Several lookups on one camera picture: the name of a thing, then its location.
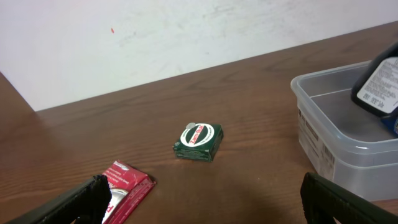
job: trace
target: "red package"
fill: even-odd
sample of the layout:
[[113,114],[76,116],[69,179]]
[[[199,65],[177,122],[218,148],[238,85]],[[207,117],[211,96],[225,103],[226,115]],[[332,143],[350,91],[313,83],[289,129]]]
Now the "red package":
[[108,178],[112,199],[102,224],[123,223],[154,187],[147,174],[115,161],[104,173]]

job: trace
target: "plastic container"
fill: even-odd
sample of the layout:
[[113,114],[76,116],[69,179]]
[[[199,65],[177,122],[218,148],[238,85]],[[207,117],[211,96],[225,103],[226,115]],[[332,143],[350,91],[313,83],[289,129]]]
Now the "plastic container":
[[325,178],[366,200],[398,198],[398,139],[350,99],[351,87],[368,63],[292,80],[299,141]]

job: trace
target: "white wall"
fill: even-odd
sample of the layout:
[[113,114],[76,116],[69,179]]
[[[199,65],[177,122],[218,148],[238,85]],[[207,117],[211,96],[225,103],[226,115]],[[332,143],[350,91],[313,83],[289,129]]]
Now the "white wall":
[[37,111],[396,21],[397,9],[396,0],[2,0],[0,71]]

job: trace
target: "brown wooden surface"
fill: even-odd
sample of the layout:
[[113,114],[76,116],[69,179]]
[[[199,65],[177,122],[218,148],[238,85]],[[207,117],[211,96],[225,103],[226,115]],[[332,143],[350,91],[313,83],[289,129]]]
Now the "brown wooden surface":
[[[290,81],[397,39],[395,22],[40,111],[0,142],[0,222],[120,159],[158,183],[126,223],[305,223],[299,190],[313,167]],[[213,163],[174,158],[189,122],[223,125]],[[377,204],[398,213],[396,200]]]
[[32,108],[0,72],[0,141],[32,113]]

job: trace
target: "green box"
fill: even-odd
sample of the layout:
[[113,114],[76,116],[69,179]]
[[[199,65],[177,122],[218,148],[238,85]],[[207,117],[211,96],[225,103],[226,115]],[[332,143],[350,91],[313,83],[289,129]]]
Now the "green box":
[[224,137],[220,124],[190,123],[174,144],[175,156],[211,162]]

